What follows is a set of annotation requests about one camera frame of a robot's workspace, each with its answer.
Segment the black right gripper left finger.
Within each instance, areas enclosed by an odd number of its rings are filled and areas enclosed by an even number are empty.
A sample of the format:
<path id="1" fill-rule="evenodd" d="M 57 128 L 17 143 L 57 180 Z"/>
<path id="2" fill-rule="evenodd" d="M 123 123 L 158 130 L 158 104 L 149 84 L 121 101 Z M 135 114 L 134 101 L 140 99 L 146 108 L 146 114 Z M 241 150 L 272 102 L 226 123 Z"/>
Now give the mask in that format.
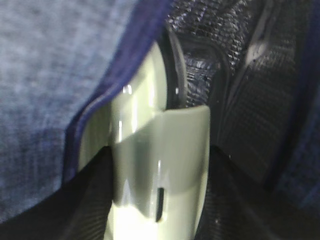
<path id="1" fill-rule="evenodd" d="M 103 147 L 70 182 L 0 225 L 2 240 L 102 240 L 113 198 L 113 155 Z"/>

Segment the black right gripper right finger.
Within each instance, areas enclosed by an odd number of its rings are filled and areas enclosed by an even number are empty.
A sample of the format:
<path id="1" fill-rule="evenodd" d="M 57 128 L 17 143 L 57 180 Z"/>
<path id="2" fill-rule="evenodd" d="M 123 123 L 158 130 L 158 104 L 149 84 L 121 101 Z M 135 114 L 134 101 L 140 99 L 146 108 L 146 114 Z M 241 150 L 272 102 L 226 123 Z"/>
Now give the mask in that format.
<path id="1" fill-rule="evenodd" d="M 320 221 L 265 191 L 217 146 L 209 150 L 208 180 L 197 240 L 318 240 Z"/>

